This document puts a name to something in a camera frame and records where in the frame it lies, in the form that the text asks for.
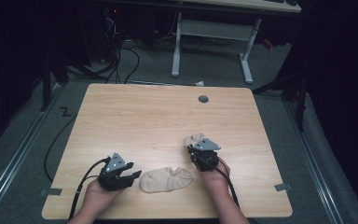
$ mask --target desk leg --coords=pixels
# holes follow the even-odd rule
[[[175,52],[173,53],[173,62],[172,62],[173,77],[179,77],[181,33],[182,33],[182,12],[178,12],[178,22],[176,27],[176,46],[175,46]]]
[[[243,75],[245,76],[245,82],[247,84],[252,84],[253,83],[252,74],[251,74],[251,71],[249,69],[249,64],[248,64],[248,57],[249,57],[249,54],[251,53],[252,45],[255,42],[255,36],[257,35],[257,31],[258,31],[258,28],[260,26],[260,22],[261,22],[260,19],[258,19],[255,22],[255,26],[253,27],[252,32],[251,32],[251,36],[250,36],[250,38],[248,40],[248,46],[246,48],[246,51],[244,53],[240,54],[242,71],[243,71]]]

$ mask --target person's left hand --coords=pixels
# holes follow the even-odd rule
[[[69,223],[92,223],[123,190],[108,191],[101,187],[97,179],[91,181],[79,212]]]

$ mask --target black cable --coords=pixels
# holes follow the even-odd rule
[[[90,179],[90,178],[93,178],[93,177],[98,177],[97,175],[91,175],[91,176],[88,176],[86,179]]]
[[[156,45],[159,45],[159,46],[162,46],[162,47],[169,47],[169,46],[172,46],[176,43],[176,39],[172,40],[173,37],[176,37],[176,35],[172,35],[170,37],[167,37],[163,40],[155,40],[155,44]]]
[[[112,69],[112,72],[107,76],[106,80],[104,83],[108,83],[109,82],[109,79],[110,77],[115,73],[115,71],[117,71],[117,68],[118,68],[118,63],[120,61],[119,57],[117,55],[115,55],[115,61],[117,62],[115,68]]]
[[[117,84],[120,84],[121,83],[121,80],[120,80],[120,75],[118,74],[118,65],[121,61],[121,46],[120,48],[118,48],[118,61],[117,61],[117,69],[116,69],[116,78],[115,78],[115,83]]]
[[[138,58],[138,62],[136,63],[135,67],[132,69],[132,71],[127,75],[126,79],[124,80],[124,84],[127,84],[127,81],[129,80],[130,76],[132,75],[133,72],[135,72],[135,70],[138,68],[139,62],[141,61],[139,58],[139,55],[133,51],[132,49],[126,49],[131,51],[132,53],[134,53],[136,55],[136,57]]]
[[[233,44],[236,44],[238,42],[240,42],[239,40],[235,40],[235,39],[230,39],[228,40],[227,42],[225,43],[219,43],[219,42],[216,42],[216,41],[212,41],[210,39],[205,39],[205,42],[208,43],[208,44],[212,44],[212,45],[217,45],[217,46],[227,46],[227,45],[233,45]]]
[[[80,195],[80,192],[83,188],[83,183],[84,181],[86,181],[88,179],[88,175],[90,174],[90,172],[92,171],[92,169],[94,169],[95,166],[97,166],[98,164],[102,163],[102,162],[109,162],[110,161],[110,158],[106,158],[106,159],[102,159],[100,161],[97,161],[95,162],[90,168],[89,170],[86,172],[86,174],[84,175],[83,179],[80,181],[80,184],[79,186],[77,187],[77,190],[76,190],[76,194],[75,194],[75,197],[74,197],[74,200],[72,201],[72,208],[71,208],[71,214],[69,215],[69,218],[68,220],[71,220],[74,215],[75,215],[75,210],[76,210],[76,205],[77,205],[77,200],[79,198],[79,195]]]
[[[51,149],[53,148],[55,142],[57,141],[57,139],[60,137],[60,135],[62,134],[62,132],[66,129],[66,127],[68,127],[68,125],[70,123],[72,123],[72,121],[75,120],[75,118],[77,117],[77,114],[74,115],[73,118],[71,118],[66,124],[65,126],[63,126],[63,128],[60,130],[60,132],[55,136],[53,142],[51,143],[51,145],[48,147],[48,152],[46,153],[45,156],[45,161],[43,162],[43,167],[45,169],[45,174],[46,177],[48,178],[48,180],[52,183],[53,182],[53,178],[50,176],[50,174],[48,173],[48,154],[50,154]]]
[[[228,168],[226,167],[226,165],[225,165],[225,163],[224,163],[224,162],[222,162],[222,164],[223,164],[223,166],[224,166],[224,167],[225,167],[225,169],[226,169],[227,176],[229,177],[229,171],[228,171]]]
[[[73,66],[75,69],[77,69],[78,71],[83,73],[85,76],[89,76],[89,77],[93,77],[93,78],[97,78],[97,79],[105,79],[105,77],[100,76],[100,74],[111,70],[116,64],[115,60],[112,60],[112,62],[108,66],[106,66],[105,68],[101,69],[100,71],[93,72],[93,71],[89,70],[88,68],[86,68],[85,66],[83,66],[81,64],[78,64],[78,63],[75,63],[72,60],[64,57],[63,55],[58,54],[57,56],[65,64],[69,64],[69,65]]]
[[[226,179],[226,181],[228,182],[228,186],[229,186],[229,188],[230,188],[230,190],[231,190],[232,199],[234,200],[234,203],[235,203],[238,207],[240,207],[240,204],[238,203],[237,194],[235,193],[234,186],[232,185],[231,180],[229,179],[229,177],[228,177],[225,173],[223,173],[223,171],[219,170],[219,168],[212,166],[210,163],[208,163],[207,161],[203,160],[202,158],[197,157],[196,160],[202,161],[203,163],[207,164],[207,165],[210,166],[211,168],[214,168],[215,171],[219,172],[219,173]]]
[[[196,49],[199,49],[199,48],[201,48],[201,47],[204,45],[204,43],[205,43],[205,37],[197,37],[197,38],[194,37],[194,38],[191,38],[190,36],[187,36],[186,38],[184,38],[184,40],[190,42],[191,44],[200,41],[200,44],[199,44],[198,46],[196,46],[195,48],[186,48],[186,47],[184,46],[184,43],[182,43],[182,44],[181,44],[181,48],[182,48],[182,49],[186,49],[186,50],[196,50]]]

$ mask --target hand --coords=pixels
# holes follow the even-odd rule
[[[230,169],[221,158],[219,158],[216,168],[229,176]],[[200,172],[204,186],[213,200],[220,223],[249,224],[248,219],[231,198],[226,178],[216,170],[201,172],[198,167],[197,170]]]
[[[87,186],[84,201],[79,212],[68,224],[92,223],[123,190],[108,191],[100,186],[98,180],[91,181]]]
[[[229,176],[230,169],[223,159],[219,158],[216,168]],[[216,170],[201,172],[198,167],[197,170],[200,172],[204,186],[210,194],[228,193],[228,182],[222,174]]]

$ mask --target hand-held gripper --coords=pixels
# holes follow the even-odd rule
[[[198,143],[187,146],[191,160],[200,168],[200,171],[212,171],[219,163],[215,150],[221,149],[208,138],[201,139]]]
[[[137,171],[132,175],[120,176],[125,170],[132,168],[133,162],[124,162],[124,160],[115,152],[112,159],[108,162],[98,176],[98,182],[103,189],[115,191],[131,187],[134,179],[141,175],[141,171]]]

